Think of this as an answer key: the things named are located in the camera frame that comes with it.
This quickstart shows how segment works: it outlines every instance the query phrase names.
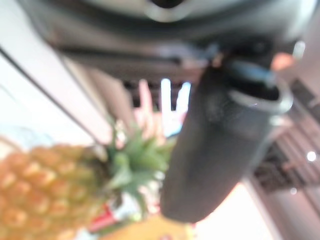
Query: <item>pineapple crown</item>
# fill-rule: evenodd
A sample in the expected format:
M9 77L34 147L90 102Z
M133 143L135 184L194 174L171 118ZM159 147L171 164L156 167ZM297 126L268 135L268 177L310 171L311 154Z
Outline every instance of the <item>pineapple crown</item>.
M133 133L128 134L123 127L112 119L108 120L112 127L112 142L107 146L95 147L95 155L99 157L101 174L108 176L103 186L104 192L113 193L116 203L121 203L122 193L131 195L139 204L141 216L148 212L148 205L141 188L150 189L151 182L161 185L175 139L160 144L156 135L145 138L144 128L135 126ZM122 146L117 146L119 136L125 136Z

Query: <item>yellow object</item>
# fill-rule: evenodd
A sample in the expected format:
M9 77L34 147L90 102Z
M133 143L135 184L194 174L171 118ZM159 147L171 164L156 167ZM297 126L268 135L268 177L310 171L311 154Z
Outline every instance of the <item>yellow object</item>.
M72 240L102 206L81 147L37 147L0 161L0 240Z
M182 224L154 215L133 223L100 240L193 240L194 233L190 224Z

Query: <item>black handle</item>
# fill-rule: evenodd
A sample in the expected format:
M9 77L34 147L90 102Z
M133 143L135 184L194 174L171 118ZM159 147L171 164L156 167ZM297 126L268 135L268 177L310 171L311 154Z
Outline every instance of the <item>black handle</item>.
M192 96L162 189L161 211L170 219L195 223L218 207L263 157L272 117L291 107L286 91L263 99L231 82L208 68Z

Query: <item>light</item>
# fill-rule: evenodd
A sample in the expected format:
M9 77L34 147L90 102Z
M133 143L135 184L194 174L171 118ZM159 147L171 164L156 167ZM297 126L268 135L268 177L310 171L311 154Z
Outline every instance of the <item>light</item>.
M314 162L317 159L317 154L314 151L310 151L307 153L306 159L308 159L309 162Z
M178 114L183 114L188 111L190 89L191 84L189 82L185 82L178 93L175 109Z
M295 187L293 187L293 188L291 188L290 189L290 193L292 194L292 195L296 195L297 194L297 189L295 188Z
M171 81L163 78L161 81L161 113L164 135L167 137L171 130Z

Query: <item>pineapple skin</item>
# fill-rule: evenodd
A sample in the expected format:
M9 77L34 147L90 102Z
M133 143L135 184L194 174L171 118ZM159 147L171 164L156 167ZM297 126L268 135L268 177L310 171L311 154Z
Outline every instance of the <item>pineapple skin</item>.
M85 148L57 145L0 161L0 240L72 240L100 212Z

